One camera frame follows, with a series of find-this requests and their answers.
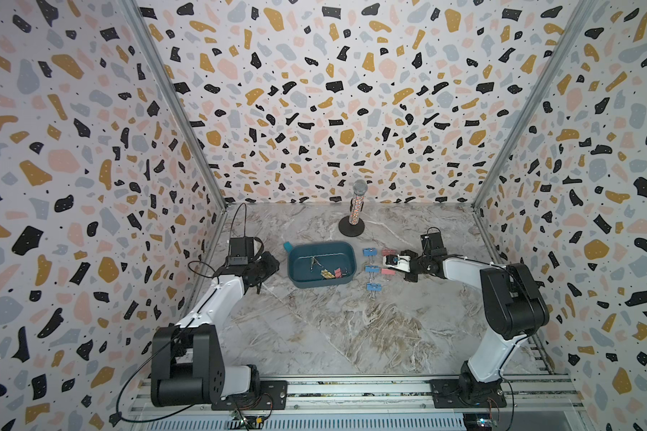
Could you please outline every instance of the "mounting plate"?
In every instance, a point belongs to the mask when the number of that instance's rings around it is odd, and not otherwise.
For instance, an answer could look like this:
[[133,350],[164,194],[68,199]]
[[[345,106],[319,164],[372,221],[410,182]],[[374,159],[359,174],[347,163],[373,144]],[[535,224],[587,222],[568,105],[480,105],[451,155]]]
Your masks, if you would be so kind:
[[431,387],[431,397],[434,401],[434,408],[488,408],[489,401],[492,400],[499,408],[506,407],[506,397],[498,393],[499,389],[494,387],[488,392],[482,392],[479,399],[473,400],[472,404],[467,404],[460,397],[460,388],[458,379],[435,379],[429,381]]
[[[261,400],[259,403],[250,408],[250,410],[271,410],[271,399],[273,400],[273,410],[283,410],[285,409],[285,400],[288,398],[288,382],[286,380],[262,380],[261,381]],[[249,405],[249,401],[241,402],[240,399],[237,399],[237,402],[241,406]],[[235,402],[232,397],[228,397],[225,400],[221,400],[218,403],[211,404],[211,410],[234,410]]]

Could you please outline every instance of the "black cable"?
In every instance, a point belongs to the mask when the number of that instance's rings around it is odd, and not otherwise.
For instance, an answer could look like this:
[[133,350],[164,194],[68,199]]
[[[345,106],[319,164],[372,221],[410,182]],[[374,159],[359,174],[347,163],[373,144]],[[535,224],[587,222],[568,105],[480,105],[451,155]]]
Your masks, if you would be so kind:
[[512,402],[512,404],[513,404],[513,406],[512,406],[513,411],[510,413],[510,423],[508,424],[508,427],[506,428],[506,431],[510,431],[510,427],[512,427],[512,426],[513,426],[513,418],[515,417],[515,393],[513,393],[513,385],[511,385],[511,384],[510,384],[510,380],[508,380],[508,379],[504,379],[504,377],[501,375],[501,370],[499,370],[498,375],[499,375],[499,377],[501,377],[501,379],[502,379],[503,381],[505,381],[505,382],[508,384],[508,386],[510,387],[510,397],[511,397],[510,399],[512,399],[512,400],[513,400],[513,402]]
[[[194,261],[194,262],[203,263],[204,265],[207,265],[207,266],[208,266],[208,268],[213,269],[213,268],[211,267],[211,265],[209,265],[208,263],[201,262],[201,261]],[[210,278],[210,279],[212,279],[212,278],[214,278],[214,277],[220,277],[220,276],[217,274],[217,271],[214,271],[214,272],[213,272],[213,275],[212,275],[211,277],[208,277],[208,276],[203,275],[203,274],[199,274],[199,275],[201,275],[202,277]],[[203,302],[203,304],[201,304],[201,306],[198,308],[197,312],[201,312],[201,310],[203,309],[203,307],[204,307],[204,306],[206,305],[206,303],[211,299],[211,297],[213,297],[213,295],[214,295],[214,294],[215,294],[215,291],[214,291],[214,292],[213,292],[213,293],[212,293],[212,294],[211,294],[211,295],[210,295],[210,296],[209,296],[209,297],[208,297],[208,298]],[[161,421],[161,420],[163,420],[163,419],[165,419],[165,418],[169,418],[169,417],[174,416],[174,415],[176,415],[176,414],[178,414],[178,413],[184,412],[185,410],[187,410],[187,409],[189,409],[190,407],[193,407],[193,406],[194,406],[194,404],[191,404],[191,405],[188,405],[187,407],[185,407],[185,408],[183,408],[183,409],[177,410],[176,412],[173,412],[173,413],[167,414],[167,415],[165,415],[165,416],[163,416],[163,417],[153,418],[153,419],[145,419],[145,420],[142,420],[142,421],[138,421],[138,420],[135,420],[135,419],[125,418],[125,417],[123,417],[123,416],[122,416],[122,412],[120,412],[120,399],[122,398],[122,393],[123,393],[123,392],[125,392],[125,388],[127,387],[127,385],[129,385],[129,382],[131,382],[131,381],[132,381],[132,379],[134,378],[134,376],[136,376],[136,375],[137,375],[137,373],[138,373],[139,371],[141,371],[141,369],[142,369],[142,368],[144,368],[144,366],[146,366],[146,364],[147,364],[147,363],[149,363],[153,358],[155,358],[155,357],[156,357],[156,355],[157,355],[158,353],[162,352],[162,351],[163,351],[163,349],[165,349],[166,347],[168,347],[168,346],[173,342],[173,340],[178,340],[178,339],[180,338],[180,336],[181,336],[185,331],[187,331],[187,329],[189,329],[189,328],[190,328],[190,325],[192,324],[192,322],[193,322],[193,321],[194,321],[194,319],[190,320],[190,322],[189,322],[189,323],[187,323],[187,326],[185,326],[184,328],[182,328],[182,330],[180,330],[180,332],[179,332],[179,333],[178,333],[174,338],[171,338],[167,343],[163,344],[163,346],[162,346],[160,349],[158,349],[158,351],[157,351],[157,352],[155,352],[154,354],[152,354],[150,358],[146,359],[146,361],[144,361],[144,363],[142,363],[142,364],[139,366],[139,368],[137,368],[137,369],[132,373],[132,375],[131,375],[131,376],[129,376],[129,379],[127,379],[127,381],[125,382],[125,384],[122,386],[122,388],[121,388],[121,390],[120,390],[120,393],[119,393],[119,394],[118,394],[118,396],[117,396],[117,401],[115,402],[115,413],[117,413],[118,418],[119,418],[121,421],[123,421],[123,422],[129,422],[129,423],[149,423],[149,422]]]
[[122,416],[122,412],[120,411],[120,399],[122,398],[122,393],[123,393],[123,392],[125,392],[125,388],[127,387],[127,385],[129,385],[129,382],[131,382],[131,381],[132,381],[132,379],[134,378],[134,376],[136,376],[136,375],[137,375],[137,373],[138,373],[139,371],[141,371],[141,369],[142,369],[142,368],[144,368],[144,366],[146,366],[146,364],[147,364],[147,363],[149,363],[153,358],[155,358],[155,357],[156,357],[156,355],[157,355],[158,353],[162,352],[162,351],[163,351],[163,349],[165,349],[166,347],[168,347],[168,346],[173,342],[173,340],[178,340],[178,339],[180,338],[180,336],[182,335],[182,333],[183,333],[183,332],[185,332],[187,329],[189,329],[189,326],[192,324],[192,322],[193,322],[193,321],[194,321],[194,319],[190,320],[190,323],[188,323],[188,324],[187,324],[187,326],[185,326],[185,327],[184,327],[184,328],[183,328],[183,329],[182,329],[182,330],[181,330],[181,331],[180,331],[180,332],[175,336],[175,338],[174,338],[174,339],[170,339],[167,343],[163,344],[163,346],[162,346],[160,349],[158,349],[158,351],[157,351],[157,352],[155,352],[154,354],[152,354],[150,358],[146,359],[146,361],[144,361],[144,363],[142,363],[142,364],[141,364],[141,366],[139,366],[139,368],[137,368],[137,370],[136,370],[136,371],[134,371],[134,372],[132,373],[132,375],[131,375],[131,376],[129,376],[129,379],[127,379],[127,381],[125,382],[125,384],[124,384],[124,385],[122,385],[122,388],[120,389],[120,393],[119,393],[119,394],[118,394],[118,396],[117,396],[117,401],[115,401],[115,413],[117,414],[117,417],[118,417],[121,421],[123,421],[123,422],[129,422],[129,423],[149,423],[149,422],[161,421],[161,420],[163,420],[163,419],[165,419],[165,418],[169,418],[169,417],[174,416],[174,415],[176,415],[176,414],[178,414],[178,413],[184,412],[185,410],[187,410],[187,409],[189,409],[189,408],[191,408],[191,407],[193,407],[193,406],[194,406],[194,404],[191,404],[191,405],[188,405],[188,406],[187,406],[187,407],[185,407],[185,408],[179,409],[179,410],[177,410],[176,412],[173,412],[173,413],[167,414],[167,415],[165,415],[165,416],[163,416],[163,417],[157,417],[157,418],[153,418],[153,419],[144,419],[144,420],[140,420],[140,421],[139,421],[139,420],[136,420],[136,419],[129,419],[129,418],[126,418],[126,417]]
[[239,204],[239,207],[237,207],[237,211],[235,211],[235,215],[233,216],[233,222],[230,224],[230,237],[233,237],[233,226],[235,224],[235,218],[237,217],[237,213],[239,212],[239,209],[242,208],[242,205],[244,205],[244,233],[242,234],[243,237],[247,236],[247,204],[242,202]]
[[273,397],[271,397],[271,394],[268,394],[266,392],[264,392],[264,395],[266,395],[268,399],[271,400],[271,410],[268,412],[268,416],[262,421],[262,423],[266,422],[266,420],[271,417],[271,414],[273,414]]
[[[190,266],[192,263],[200,263],[200,264],[202,264],[202,265],[206,265],[208,268],[211,268],[211,271],[213,271],[213,274],[214,274],[214,275],[212,275],[211,277],[209,277],[209,276],[207,276],[207,275],[204,275],[204,274],[201,274],[201,273],[199,273],[199,272],[197,272],[197,271],[192,270],[192,267]],[[190,271],[194,272],[196,275],[198,275],[198,276],[200,276],[200,277],[207,278],[207,279],[212,279],[213,277],[215,277],[215,274],[216,274],[216,270],[215,270],[215,269],[213,269],[213,267],[212,267],[211,265],[209,265],[208,263],[203,262],[203,261],[191,261],[190,263],[188,263],[188,264],[187,264],[187,268],[190,268]]]
[[[237,213],[239,212],[239,209],[242,208],[242,205],[244,205],[244,231],[242,236],[246,237],[247,236],[247,204],[242,202],[239,204],[239,207],[237,207],[237,210],[235,211],[235,215],[233,216],[233,222],[230,224],[230,238],[233,237],[233,227],[235,224],[235,219],[237,218]],[[230,240],[228,240],[228,256],[230,256]]]
[[244,429],[245,430],[250,430],[251,428],[247,425],[247,419],[244,416],[242,416],[242,412],[240,412],[239,409],[237,408],[237,403],[235,403],[235,406],[236,406],[235,411],[239,415],[240,421],[242,422],[242,425],[244,425]]

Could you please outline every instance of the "microphone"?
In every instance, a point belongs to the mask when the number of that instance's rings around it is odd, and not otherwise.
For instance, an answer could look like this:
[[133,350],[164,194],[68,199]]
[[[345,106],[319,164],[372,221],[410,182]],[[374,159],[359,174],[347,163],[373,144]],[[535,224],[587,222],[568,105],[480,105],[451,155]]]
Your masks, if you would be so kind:
[[366,181],[358,179],[353,184],[354,196],[350,201],[350,215],[343,217],[338,222],[340,233],[346,237],[357,237],[364,232],[364,221],[359,218],[364,206],[364,194],[368,189]]

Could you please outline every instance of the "aluminum corner post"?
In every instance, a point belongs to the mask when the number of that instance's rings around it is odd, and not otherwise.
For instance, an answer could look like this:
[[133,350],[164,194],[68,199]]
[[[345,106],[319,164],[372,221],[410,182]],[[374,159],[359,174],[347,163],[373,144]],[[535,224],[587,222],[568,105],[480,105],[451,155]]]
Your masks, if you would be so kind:
[[558,45],[553,50],[551,59],[549,59],[549,62],[544,66],[542,76],[535,83],[535,87],[532,90],[530,97],[525,101],[525,105],[520,112],[518,120],[515,122],[513,128],[510,129],[510,133],[506,138],[503,147],[501,147],[501,150],[496,156],[496,160],[494,160],[491,169],[486,174],[486,178],[474,198],[473,207],[475,210],[482,207],[491,187],[501,172],[501,168],[506,164],[510,154],[518,145],[520,136],[525,131],[527,124],[529,124],[530,118],[532,118],[537,108],[539,108],[539,105],[542,102],[544,95],[549,90],[549,87],[553,84],[553,80],[561,68],[563,61],[568,56],[570,49],[575,45],[575,41],[578,40],[578,36],[582,32],[584,24],[587,22],[587,18],[592,15],[592,11],[596,3],[597,0],[579,0],[578,5],[570,15],[570,19],[566,24],[563,36],[561,36],[561,39],[558,41]]
[[180,104],[173,82],[170,81],[168,74],[165,73],[163,59],[151,39],[151,34],[144,23],[141,12],[139,11],[137,0],[117,0],[117,3],[120,5],[121,13],[129,24],[132,34],[137,39],[139,50],[146,58],[149,68],[151,69],[151,73],[153,73],[160,91],[170,107],[170,113],[173,114],[177,121],[182,137],[185,142],[189,144],[190,152],[194,157],[194,161],[197,164],[199,172],[203,176],[204,181],[210,190],[213,200],[220,207],[221,213],[224,213],[227,210],[227,204],[225,203],[225,199],[223,199],[221,189],[218,186],[216,177],[214,177],[211,168],[208,166],[206,157],[198,144],[197,137],[190,125],[190,120]]

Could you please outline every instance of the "round black base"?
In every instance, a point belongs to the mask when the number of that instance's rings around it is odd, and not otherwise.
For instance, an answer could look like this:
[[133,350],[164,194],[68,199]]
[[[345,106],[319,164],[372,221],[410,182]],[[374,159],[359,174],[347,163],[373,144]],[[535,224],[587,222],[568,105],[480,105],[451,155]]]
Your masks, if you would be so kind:
[[351,225],[350,216],[345,216],[338,222],[338,230],[346,237],[359,237],[364,232],[364,222],[359,219],[356,225]]

